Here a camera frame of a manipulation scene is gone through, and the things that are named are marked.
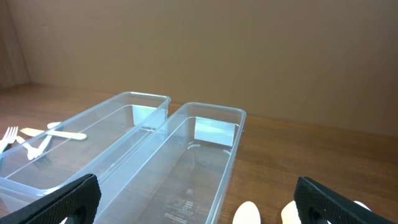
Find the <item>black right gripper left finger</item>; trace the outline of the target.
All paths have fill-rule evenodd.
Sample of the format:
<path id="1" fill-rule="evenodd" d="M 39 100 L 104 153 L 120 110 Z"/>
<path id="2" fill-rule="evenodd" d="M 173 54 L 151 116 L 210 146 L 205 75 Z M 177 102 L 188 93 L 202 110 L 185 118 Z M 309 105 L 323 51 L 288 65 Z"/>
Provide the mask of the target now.
<path id="1" fill-rule="evenodd" d="M 92 224 L 101 199 L 97 176 L 86 174 L 1 218 L 1 224 Z"/>

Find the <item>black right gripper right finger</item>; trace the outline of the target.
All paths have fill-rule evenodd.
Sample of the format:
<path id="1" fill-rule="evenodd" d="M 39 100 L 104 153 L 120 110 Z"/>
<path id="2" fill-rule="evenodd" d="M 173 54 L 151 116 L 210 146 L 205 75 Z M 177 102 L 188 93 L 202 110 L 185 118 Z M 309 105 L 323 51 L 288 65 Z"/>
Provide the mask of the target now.
<path id="1" fill-rule="evenodd" d="M 294 200 L 302 224 L 394 224 L 309 177 L 298 178 Z"/>

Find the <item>white plastic spoon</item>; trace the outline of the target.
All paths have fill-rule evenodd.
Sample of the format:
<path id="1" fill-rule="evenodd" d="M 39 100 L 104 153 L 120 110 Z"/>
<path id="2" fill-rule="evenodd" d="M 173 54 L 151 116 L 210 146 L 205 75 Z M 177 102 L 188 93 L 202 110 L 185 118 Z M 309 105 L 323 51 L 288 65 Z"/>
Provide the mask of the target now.
<path id="1" fill-rule="evenodd" d="M 242 203 L 233 217 L 233 224 L 260 224 L 261 216 L 255 203 L 247 201 Z"/>
<path id="2" fill-rule="evenodd" d="M 281 211 L 283 224 L 301 224 L 295 201 L 288 203 Z"/>

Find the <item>white fork long handle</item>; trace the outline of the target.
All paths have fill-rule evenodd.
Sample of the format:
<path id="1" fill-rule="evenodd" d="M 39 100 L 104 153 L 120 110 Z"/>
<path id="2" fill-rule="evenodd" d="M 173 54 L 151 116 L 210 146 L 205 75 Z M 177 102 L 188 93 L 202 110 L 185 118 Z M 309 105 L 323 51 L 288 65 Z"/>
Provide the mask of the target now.
<path id="1" fill-rule="evenodd" d="M 56 127 L 58 124 L 60 124 L 60 122 L 49 123 L 47 125 L 47 128 L 52 129 L 52 128 Z M 41 132 L 42 131 L 34 131 L 32 128 L 27 128 L 27 131 L 25 134 L 33 137 L 33 136 L 39 135 Z M 52 138 L 51 135 L 46 135 L 45 139 L 42 141 L 40 146 L 37 149 L 35 149 L 34 152 L 30 156 L 28 156 L 28 159 L 32 160 L 32 159 L 39 157 L 44 152 L 46 147 L 48 146 L 51 138 Z"/>

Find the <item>cream plastic fork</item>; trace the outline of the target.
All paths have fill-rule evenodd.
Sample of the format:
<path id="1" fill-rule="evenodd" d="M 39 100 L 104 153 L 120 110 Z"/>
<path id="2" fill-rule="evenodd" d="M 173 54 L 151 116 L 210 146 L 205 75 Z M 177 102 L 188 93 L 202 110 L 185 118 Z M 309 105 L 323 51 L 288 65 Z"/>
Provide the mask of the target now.
<path id="1" fill-rule="evenodd" d="M 20 136 L 16 136 L 16 141 L 27 149 L 28 160 L 35 159 L 37 157 L 37 148 L 32 147 L 25 139 Z"/>

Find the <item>yellow plastic fork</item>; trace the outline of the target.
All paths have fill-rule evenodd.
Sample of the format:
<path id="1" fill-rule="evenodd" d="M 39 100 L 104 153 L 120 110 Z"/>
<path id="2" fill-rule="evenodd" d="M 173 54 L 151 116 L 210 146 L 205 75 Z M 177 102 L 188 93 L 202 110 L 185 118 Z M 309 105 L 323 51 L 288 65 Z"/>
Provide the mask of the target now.
<path id="1" fill-rule="evenodd" d="M 71 133 L 71 132 L 65 132 L 65 131 L 56 131 L 56 130 L 39 130 L 39 129 L 33 129 L 33 128 L 22 128 L 21 132 L 28 135 L 28 136 L 38 136 L 42 133 L 51 135 L 51 136 L 58 136 L 61 138 L 67 138 L 67 139 L 75 139 L 75 140 L 84 140 L 87 138 L 87 135 L 84 133 Z"/>

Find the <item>white plastic fork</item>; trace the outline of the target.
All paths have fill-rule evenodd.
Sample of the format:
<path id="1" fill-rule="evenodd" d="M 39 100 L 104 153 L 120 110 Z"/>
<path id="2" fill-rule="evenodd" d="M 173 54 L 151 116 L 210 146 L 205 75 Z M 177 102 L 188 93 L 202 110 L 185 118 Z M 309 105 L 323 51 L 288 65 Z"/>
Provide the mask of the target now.
<path id="1" fill-rule="evenodd" d="M 1 154 L 8 147 L 8 145 L 13 144 L 15 142 L 16 136 L 18 134 L 18 129 L 19 128 L 17 126 L 7 128 L 5 135 L 1 139 L 1 148 L 0 148 Z"/>

